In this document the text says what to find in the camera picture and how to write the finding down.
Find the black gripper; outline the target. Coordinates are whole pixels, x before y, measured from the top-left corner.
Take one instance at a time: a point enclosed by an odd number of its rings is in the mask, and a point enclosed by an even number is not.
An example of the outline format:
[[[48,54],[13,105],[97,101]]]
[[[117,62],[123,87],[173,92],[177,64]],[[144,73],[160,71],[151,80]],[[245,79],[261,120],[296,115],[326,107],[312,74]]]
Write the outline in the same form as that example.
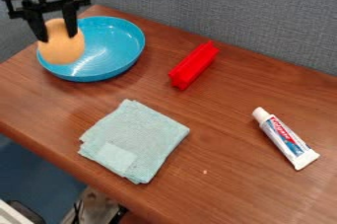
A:
[[[39,41],[48,42],[48,29],[44,13],[61,9],[67,33],[69,37],[77,34],[76,9],[91,4],[91,0],[1,0],[7,6],[11,19],[24,19]]]

